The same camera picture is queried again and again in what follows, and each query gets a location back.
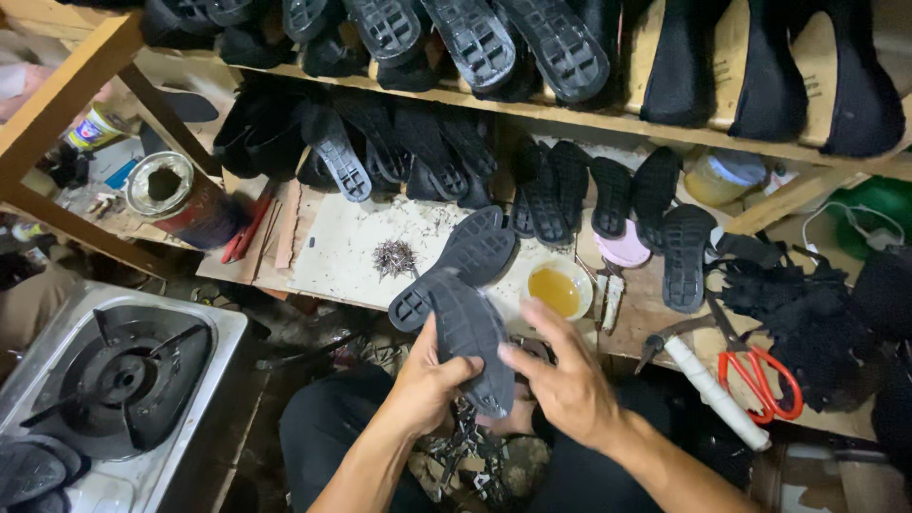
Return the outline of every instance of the scissors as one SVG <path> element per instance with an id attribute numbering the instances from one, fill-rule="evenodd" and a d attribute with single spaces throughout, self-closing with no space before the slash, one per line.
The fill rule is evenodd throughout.
<path id="1" fill-rule="evenodd" d="M 754 395 L 757 396 L 757 399 L 759 399 L 763 405 L 759 414 L 751 410 L 748 410 L 747 412 L 747 415 L 749 415 L 755 423 L 767 424 L 772 421 L 775 415 L 779 415 L 781 418 L 788 421 L 798 418 L 804 408 L 804 401 L 801 396 L 801 386 L 798 385 L 798 382 L 795 380 L 794 376 L 792 376 L 792 373 L 789 372 L 780 361 L 773 358 L 767 350 L 756 346 L 749 346 L 738 336 L 738 333 L 735 332 L 735 329 L 731 326 L 729 318 L 725 315 L 725 311 L 722 309 L 719 301 L 716 300 L 715 292 L 707 290 L 706 301 L 710 305 L 712 316 L 716 320 L 716 326 L 722 332 L 722 336 L 728 344 L 728 350 L 719 353 L 719 384 L 722 385 L 722 388 L 726 391 L 729 390 L 730 363 L 735 368 L 735 371 L 741 375 L 744 382 L 751 387 Z M 756 375 L 756 380 L 751 377 L 744 366 L 741 365 L 741 362 L 738 361 L 737 354 L 739 352 L 744 353 L 744 356 L 751 362 L 751 367 L 753 368 L 753 373 Z M 770 384 L 766 381 L 766 373 L 763 372 L 760 360 L 769 363 L 777 372 L 784 376 L 785 380 L 789 383 L 794 397 L 794 406 L 792 407 L 792 410 L 785 411 L 779 406 L 779 401 L 772 395 Z"/>

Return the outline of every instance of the hand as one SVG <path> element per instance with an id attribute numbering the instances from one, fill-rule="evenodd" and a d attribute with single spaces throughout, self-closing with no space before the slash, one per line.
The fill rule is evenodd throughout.
<path id="1" fill-rule="evenodd" d="M 567 436 L 590 449 L 604 445 L 621 422 L 621 408 L 579 331 L 540 299 L 525 300 L 523 317 L 551 344 L 557 366 L 502 343 L 504 363 L 529 379 L 544 416 Z"/>
<path id="2" fill-rule="evenodd" d="M 483 368 L 484 360 L 478 356 L 457 357 L 440 364 L 437 321 L 431 313 L 375 418 L 401 430 L 400 434 L 408 438 L 429 434 L 446 419 L 456 387 L 480 374 Z"/>

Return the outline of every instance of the wire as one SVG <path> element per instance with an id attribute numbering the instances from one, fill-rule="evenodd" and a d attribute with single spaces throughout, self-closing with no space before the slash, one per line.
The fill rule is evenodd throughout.
<path id="1" fill-rule="evenodd" d="M 855 215 L 852 213 L 852 211 L 853 211 L 853 210 L 856 210 L 856 211 L 858 211 L 858 212 L 868 212 L 869 214 L 874 214 L 874 215 L 877 215 L 877 216 L 879 216 L 879 217 L 882 217 L 882 218 L 886 219 L 887 221 L 889 221 L 889 222 L 896 228 L 896 230 L 899 231 L 899 244 L 900 244 L 900 245 L 905 244 L 905 241 L 906 241 L 906 231 L 903 230 L 903 227 L 902 227 L 895 219 L 893 219 L 892 217 L 890 217 L 890 216 L 888 216 L 888 215 L 885 215 L 885 214 L 883 214 L 883 213 L 877 212 L 877 210 L 874 210 L 873 208 L 868 208 L 868 207 L 866 207 L 866 206 L 864 206 L 864 205 L 862 205 L 862 204 L 856 205 L 856 206 L 849 206 L 849 205 L 847 205 L 847 204 L 841 204 L 841 203 L 837 203 L 837 202 L 828 202 L 828 203 L 825 203 L 825 204 L 824 204 L 823 206 L 821 206 L 820 208 L 818 208 L 818 209 L 816 210 L 816 212 L 814 212 L 813 214 L 811 214 L 810 217 L 808 217 L 807 219 L 805 219 L 805 220 L 804 220 L 804 223 L 801 225 L 801 239 L 804 241 L 804 247 L 807 247 L 808 249 L 812 249 L 812 245 L 811 245 L 811 244 L 808 242 L 808 240 L 807 240 L 807 226 L 808 226 L 808 224 L 811 223 L 811 221 L 813 221 L 814 218 L 815 218 L 816 216 L 822 214 L 823 211 L 826 210 L 826 207 L 828 207 L 828 206 L 841 206 L 842 208 L 844 208 L 844 209 L 845 209 L 845 217 L 846 217 L 846 219 L 848 219 L 849 225 L 851 225 L 855 230 L 857 230 L 859 234 L 865 236 L 865 239 L 867 239 L 867 238 L 870 237 L 871 235 L 870 235 L 869 233 L 867 233 L 867 232 L 865 231 L 865 229 L 862 228 L 862 227 L 858 224 L 858 220 L 857 220 L 857 218 L 855 218 Z"/>

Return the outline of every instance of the gas stove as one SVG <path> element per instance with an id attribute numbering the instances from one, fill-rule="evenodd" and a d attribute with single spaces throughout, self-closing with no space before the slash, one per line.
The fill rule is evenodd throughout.
<path id="1" fill-rule="evenodd" d="M 155 511 L 253 324 L 84 282 L 0 390 L 0 436 L 48 434 L 91 458 L 66 489 L 72 513 Z"/>

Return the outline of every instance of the metal can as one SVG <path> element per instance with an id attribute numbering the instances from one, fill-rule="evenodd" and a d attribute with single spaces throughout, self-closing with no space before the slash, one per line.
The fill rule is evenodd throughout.
<path id="1" fill-rule="evenodd" d="M 226 244 L 242 222 L 231 196 L 177 152 L 153 153 L 136 164 L 127 205 L 143 222 L 200 249 Z"/>

